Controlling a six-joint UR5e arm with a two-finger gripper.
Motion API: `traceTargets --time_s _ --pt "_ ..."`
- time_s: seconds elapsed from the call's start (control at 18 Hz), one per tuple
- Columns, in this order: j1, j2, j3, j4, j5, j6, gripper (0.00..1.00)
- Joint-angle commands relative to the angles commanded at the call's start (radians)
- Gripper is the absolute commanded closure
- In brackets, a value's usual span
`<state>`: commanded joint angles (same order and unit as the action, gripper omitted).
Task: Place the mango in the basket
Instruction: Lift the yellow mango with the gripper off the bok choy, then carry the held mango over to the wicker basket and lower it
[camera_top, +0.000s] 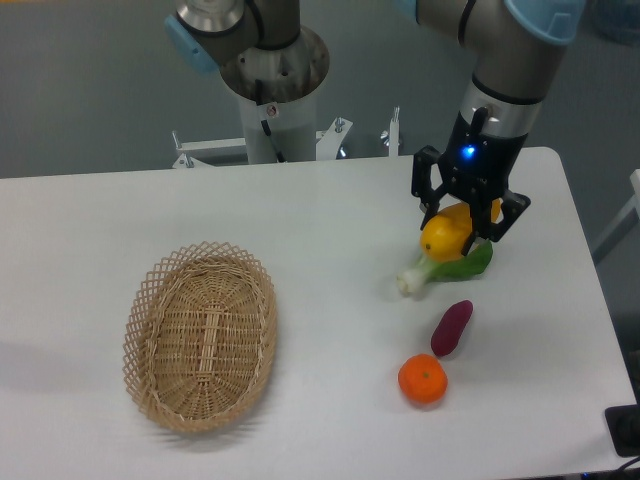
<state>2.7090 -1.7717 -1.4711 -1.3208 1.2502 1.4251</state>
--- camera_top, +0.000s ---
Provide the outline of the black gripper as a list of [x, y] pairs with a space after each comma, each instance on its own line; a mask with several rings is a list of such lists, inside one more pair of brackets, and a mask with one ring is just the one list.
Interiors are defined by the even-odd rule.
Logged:
[[[509, 175], [527, 134], [503, 138], [474, 130], [457, 115], [444, 152], [427, 145], [413, 155], [411, 193], [420, 200], [425, 217], [434, 217], [446, 195], [469, 206], [471, 233], [462, 247], [467, 255], [479, 239], [499, 242], [529, 208], [526, 195], [509, 188]], [[441, 183], [434, 187], [433, 169]]]

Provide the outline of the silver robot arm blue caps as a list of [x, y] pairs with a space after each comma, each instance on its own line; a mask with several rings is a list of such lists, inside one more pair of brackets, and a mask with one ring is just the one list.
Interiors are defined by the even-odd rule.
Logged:
[[[460, 253], [499, 241], [528, 208], [509, 176], [573, 41], [580, 1], [401, 1], [398, 8], [473, 50], [477, 62], [443, 151], [414, 157], [411, 190], [426, 218], [444, 196], [471, 223]], [[296, 1], [179, 1], [164, 22], [195, 70], [219, 72], [244, 108], [253, 163], [312, 160], [315, 117], [300, 106], [325, 81], [329, 54], [300, 20]]]

